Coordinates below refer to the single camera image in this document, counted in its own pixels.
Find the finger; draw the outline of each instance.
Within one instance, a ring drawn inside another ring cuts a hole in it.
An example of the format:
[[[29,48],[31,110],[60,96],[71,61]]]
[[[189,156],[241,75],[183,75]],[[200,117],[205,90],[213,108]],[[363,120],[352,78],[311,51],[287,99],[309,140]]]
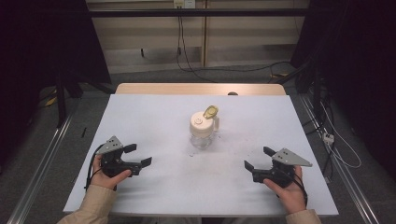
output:
[[[295,169],[295,174],[300,177],[301,180],[303,180],[303,169],[301,166],[294,166]]]
[[[264,179],[264,184],[277,195],[280,195],[283,191],[283,189],[278,184],[270,179]]]
[[[126,179],[128,176],[130,176],[132,173],[131,170],[124,170],[123,172],[119,173],[118,175],[114,176],[111,178],[111,181],[115,185],[119,184],[122,180]]]
[[[102,155],[95,156],[95,159],[93,160],[93,163],[92,163],[93,172],[96,172],[97,170],[100,169],[100,160],[101,159],[102,159]]]

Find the sleeve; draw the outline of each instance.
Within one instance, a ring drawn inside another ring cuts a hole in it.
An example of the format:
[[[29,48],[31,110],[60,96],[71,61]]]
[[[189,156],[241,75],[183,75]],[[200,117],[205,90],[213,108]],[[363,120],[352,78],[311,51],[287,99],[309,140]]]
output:
[[[288,224],[320,224],[321,221],[315,210],[304,210],[298,213],[293,213],[286,216]]]
[[[68,223],[107,223],[108,214],[116,200],[117,193],[112,189],[90,185],[81,207],[62,218],[58,224]]]

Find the white table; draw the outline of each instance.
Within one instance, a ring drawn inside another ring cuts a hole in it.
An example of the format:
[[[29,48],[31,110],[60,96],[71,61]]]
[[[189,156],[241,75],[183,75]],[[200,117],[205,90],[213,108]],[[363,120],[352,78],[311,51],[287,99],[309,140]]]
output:
[[[220,128],[205,149],[189,141],[190,116],[209,105],[219,107]],[[112,213],[160,217],[270,217],[285,215],[275,194],[254,183],[244,160],[270,169],[262,147],[286,147],[311,161],[303,168],[308,208],[322,216],[337,215],[294,107],[287,95],[215,96],[115,94],[82,165],[65,212],[79,208],[94,150],[112,135],[124,145],[137,143],[125,161],[152,157],[139,176],[118,185]]]

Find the metal rail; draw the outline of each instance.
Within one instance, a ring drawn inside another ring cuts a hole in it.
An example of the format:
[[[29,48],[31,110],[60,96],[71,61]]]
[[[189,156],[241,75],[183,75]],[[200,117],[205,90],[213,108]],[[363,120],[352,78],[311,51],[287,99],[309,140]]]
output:
[[[302,101],[304,108],[309,116],[313,120],[315,128],[317,128],[318,121],[315,119],[315,114],[311,110],[313,108],[312,103],[310,102],[309,98],[304,98],[302,95],[300,95],[300,100]],[[329,146],[326,146],[326,150],[328,153],[330,153],[330,148]],[[339,157],[341,157],[340,153],[338,152],[337,148],[334,148],[334,152],[338,154]],[[359,187],[358,183],[356,182],[355,178],[353,177],[352,173],[350,173],[348,167],[337,160],[334,157],[334,154],[332,154],[332,162],[337,169],[339,175],[341,176],[341,179],[343,180],[344,184],[346,185],[346,189],[349,192],[349,195],[352,198],[352,201],[358,208],[359,212],[361,213],[361,217],[364,220],[364,223],[367,224],[379,224],[378,218],[375,216],[374,209],[370,205],[369,201],[367,200],[366,196],[364,195],[363,191],[361,190],[361,187]]]
[[[56,17],[303,17],[308,15],[328,16],[334,8],[164,8],[164,9],[91,9],[38,10],[36,13]]]
[[[7,224],[20,224],[23,223],[26,219],[30,208],[32,207],[33,202],[35,201],[35,196],[39,192],[41,185],[46,177],[46,174],[50,168],[50,165],[53,161],[53,158],[60,147],[62,140],[64,139],[64,135],[69,127],[71,118],[75,114],[78,108],[79,99],[75,100],[71,105],[71,111],[67,116],[64,124],[57,128],[55,134],[52,137],[49,146],[41,159],[37,169],[35,170],[35,174],[31,178],[28,186],[26,187],[24,193],[20,197],[17,205],[12,212],[11,217],[9,218]]]

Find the wire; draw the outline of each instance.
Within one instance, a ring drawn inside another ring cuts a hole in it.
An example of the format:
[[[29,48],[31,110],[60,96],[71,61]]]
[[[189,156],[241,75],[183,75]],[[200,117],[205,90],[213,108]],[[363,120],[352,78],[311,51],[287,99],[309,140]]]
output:
[[[94,176],[98,171],[100,171],[100,170],[102,169],[102,168],[101,168],[101,169],[95,171],[95,172],[93,173],[93,175],[91,175],[93,160],[95,159],[96,152],[99,150],[99,148],[100,148],[102,145],[100,145],[100,146],[93,152],[93,154],[92,154],[91,161],[90,161],[90,166],[88,167],[87,182],[86,182],[85,187],[84,187],[85,190],[88,190],[88,187],[89,187],[90,184],[91,184],[92,176]]]
[[[180,34],[181,34],[181,38],[182,38],[182,41],[183,41],[184,56],[186,57],[187,65],[189,66],[190,70],[186,70],[186,69],[182,68],[180,66],[179,61],[178,61],[178,54],[179,54],[179,49],[180,49]],[[189,58],[187,57],[186,43],[184,41],[183,19],[181,17],[178,17],[177,65],[182,71],[192,72],[196,77],[198,77],[198,78],[200,78],[202,80],[216,83],[216,81],[214,81],[214,80],[198,76],[198,74],[196,74],[195,71],[191,68],[190,62],[189,62]]]
[[[334,128],[334,126],[332,125],[332,122],[329,118],[329,114],[327,113],[326,109],[324,110],[327,119],[329,120],[330,125],[332,126],[334,132],[346,143],[346,145],[352,150],[352,152],[356,155],[356,158],[359,160],[359,164],[358,165],[351,165],[349,163],[347,163],[346,161],[344,161],[341,156],[337,153],[335,153],[335,147],[332,148],[328,143],[327,146],[329,147],[329,150],[334,154],[334,157],[337,158],[339,161],[341,161],[344,165],[351,167],[351,168],[359,168],[361,167],[361,158],[359,157],[358,153],[355,151],[355,149],[353,149],[353,147],[341,136],[341,134],[339,132],[337,132],[337,130]]]
[[[288,174],[286,174],[284,171],[282,171],[282,170],[280,170],[280,169],[277,169],[280,173],[282,173],[284,176],[286,176],[288,179],[290,179],[291,181],[293,181],[294,182],[294,184],[296,184],[300,189],[301,189],[301,191],[303,192],[303,195],[304,195],[304,202],[305,202],[305,206],[308,204],[308,194],[306,193],[306,191],[305,191],[305,187],[304,187],[304,182],[303,182],[303,180],[299,177],[299,176],[297,176],[296,174],[294,174],[294,176],[295,177],[297,177],[299,180],[300,180],[300,182],[301,183],[299,183],[295,178],[291,178]]]
[[[184,56],[186,58],[187,65],[188,65],[189,69],[182,68],[181,65],[180,65],[180,62],[178,60],[178,55],[180,53],[180,38],[181,38],[182,43],[183,43]],[[255,72],[255,71],[260,71],[260,70],[263,70],[263,69],[266,69],[266,68],[270,68],[270,70],[271,70],[271,78],[267,82],[267,83],[270,83],[270,81],[272,80],[272,78],[274,76],[272,67],[274,65],[281,64],[281,63],[290,63],[290,62],[286,62],[286,61],[277,62],[277,63],[272,63],[270,65],[265,65],[263,67],[253,68],[253,69],[226,69],[226,68],[198,68],[198,69],[193,69],[191,67],[191,65],[190,65],[189,58],[187,57],[186,43],[185,43],[185,40],[184,40],[183,19],[182,19],[182,17],[178,17],[177,66],[180,68],[180,70],[182,70],[184,72],[193,72],[196,77],[198,77],[198,78],[200,78],[202,80],[210,81],[210,82],[216,82],[216,81],[213,81],[213,80],[208,79],[208,78],[200,77],[195,72],[199,72],[199,71],[226,71],[226,72],[242,72],[242,73],[244,73],[244,72]]]

